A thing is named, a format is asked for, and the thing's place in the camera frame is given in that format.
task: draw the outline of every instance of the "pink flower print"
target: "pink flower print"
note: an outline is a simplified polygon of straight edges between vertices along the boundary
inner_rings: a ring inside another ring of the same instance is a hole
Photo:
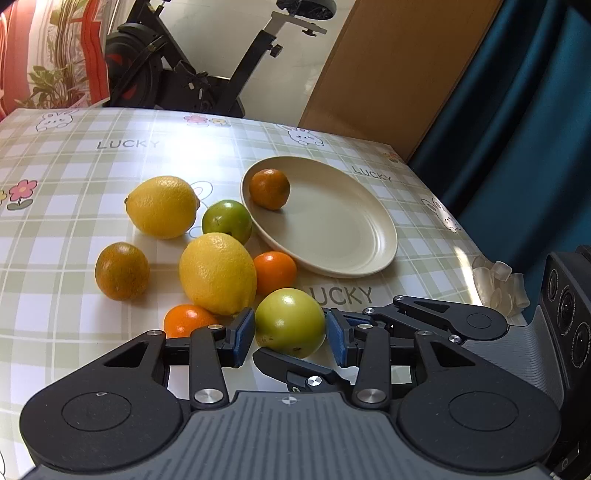
[[[183,117],[188,123],[195,125],[207,125],[207,117],[196,113]]]
[[[20,203],[21,199],[27,199],[33,195],[33,189],[37,186],[36,180],[21,180],[14,187],[8,190],[10,194],[10,201]]]

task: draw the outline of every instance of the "camera lens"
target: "camera lens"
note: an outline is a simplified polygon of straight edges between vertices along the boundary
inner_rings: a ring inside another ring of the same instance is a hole
[[[574,317],[574,297],[570,290],[564,290],[558,305],[558,329],[562,335],[569,332]]]
[[[550,272],[550,278],[548,279],[548,299],[554,301],[556,298],[556,292],[558,292],[558,272],[552,270]]]
[[[583,322],[581,325],[579,325],[577,331],[574,333],[573,346],[571,350],[573,365],[577,368],[581,368],[581,366],[585,363],[585,360],[587,360],[587,356],[589,354],[589,337],[591,337],[589,325]]]

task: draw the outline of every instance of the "table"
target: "table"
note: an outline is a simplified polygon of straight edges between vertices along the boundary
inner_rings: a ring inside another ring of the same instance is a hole
[[[201,215],[218,200],[239,201],[246,169],[278,155],[313,158],[357,179],[388,209],[398,233],[396,258],[383,272],[343,280],[300,270],[297,288],[322,306],[356,312],[398,294],[480,304],[470,267],[478,248],[387,145],[182,112],[17,110],[0,124],[0,452],[7,479],[32,465],[18,433],[25,402],[161,327],[169,308],[187,303],[177,264],[201,234]],[[202,200],[196,224],[170,241],[137,231],[123,202],[138,183],[162,174],[185,179]],[[137,301],[109,300],[95,284],[96,258],[116,241],[136,245],[151,264],[150,286]],[[246,247],[253,256],[269,250],[256,235]],[[325,347],[313,360],[334,365]],[[285,389],[250,356],[244,367],[225,370],[230,396]],[[173,368],[169,388],[186,397],[187,383],[186,371]]]

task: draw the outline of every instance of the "lemon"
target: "lemon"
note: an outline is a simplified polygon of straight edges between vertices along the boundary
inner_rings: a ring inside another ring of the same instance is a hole
[[[189,243],[178,274],[187,297],[212,313],[232,315],[254,301],[254,262],[246,248],[226,233],[206,233]]]
[[[125,199],[127,215],[146,235],[160,239],[184,234],[195,223],[199,199],[178,177],[154,177]]]

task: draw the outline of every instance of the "white plate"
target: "white plate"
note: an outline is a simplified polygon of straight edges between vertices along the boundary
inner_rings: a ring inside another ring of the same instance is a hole
[[[287,203],[273,212],[256,205],[248,186],[266,168],[291,184]],[[272,157],[244,174],[242,203],[263,239],[313,272],[364,277],[386,268],[398,248],[396,228],[384,206],[355,179],[309,158]]]

